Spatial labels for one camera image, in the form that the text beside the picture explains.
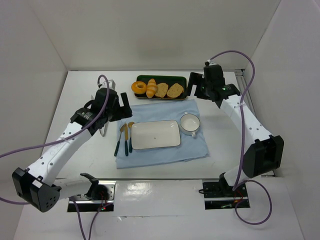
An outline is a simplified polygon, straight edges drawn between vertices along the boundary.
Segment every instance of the mug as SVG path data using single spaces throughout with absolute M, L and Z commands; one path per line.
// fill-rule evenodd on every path
M 200 120 L 196 115 L 185 112 L 180 118 L 180 129 L 186 135 L 196 137 L 196 133 L 200 128 Z

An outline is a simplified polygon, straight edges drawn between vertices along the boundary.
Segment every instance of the tray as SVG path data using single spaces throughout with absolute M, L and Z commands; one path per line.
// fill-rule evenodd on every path
M 134 150 L 176 147 L 181 144 L 177 121 L 149 121 L 132 125 L 132 148 Z
M 157 99 L 157 100 L 185 100 L 187 98 L 187 79 L 183 76 L 161 76 L 161 75 L 139 75 L 136 81 L 144 82 L 148 84 L 150 79 L 154 79 L 156 84 L 166 83 L 168 84 L 168 89 L 173 84 L 180 84 L 183 87 L 183 93 L 177 98 L 156 97 L 148 98 L 146 94 L 134 94 L 138 99 Z

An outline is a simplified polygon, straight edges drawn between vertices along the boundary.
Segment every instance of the dark green handle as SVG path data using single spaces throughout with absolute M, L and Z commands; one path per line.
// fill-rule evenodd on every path
M 114 151 L 114 156 L 115 156 L 115 157 L 116 157 L 117 154 L 118 154 L 119 145 L 120 145 L 120 141 L 118 141 L 118 143 L 116 144 L 116 147 L 115 147 L 115 151 Z
M 131 137 L 130 137 L 130 141 L 129 141 L 129 153 L 132 153 L 132 143 L 131 143 Z
M 124 142 L 124 150 L 125 150 L 125 155 L 128 156 L 129 153 L 128 153 L 128 143 L 127 143 L 127 141 Z

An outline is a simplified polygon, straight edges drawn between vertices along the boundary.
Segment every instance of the donut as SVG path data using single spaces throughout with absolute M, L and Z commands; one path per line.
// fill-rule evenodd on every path
M 135 94 L 145 94 L 147 91 L 147 84 L 145 84 L 143 81 L 135 81 L 131 85 L 131 89 Z
M 156 81 L 152 78 L 149 80 L 148 85 L 146 86 L 146 96 L 151 99 L 157 92 Z

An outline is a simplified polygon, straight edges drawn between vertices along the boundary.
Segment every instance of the blue cloth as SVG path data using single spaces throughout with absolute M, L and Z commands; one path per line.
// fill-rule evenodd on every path
M 133 105 L 131 109 L 132 117 L 118 121 L 118 131 L 120 131 L 121 126 L 125 122 L 142 123 L 176 120 L 179 124 L 180 118 L 185 112 L 199 117 L 199 110 L 195 100 Z M 196 138 L 180 132 L 181 144 L 179 146 L 142 150 L 133 149 L 132 153 L 129 153 L 129 156 L 125 155 L 123 135 L 124 134 L 122 134 L 119 151 L 115 160 L 117 169 L 170 164 L 180 161 L 187 162 L 209 155 L 208 146 L 201 127 L 196 133 Z

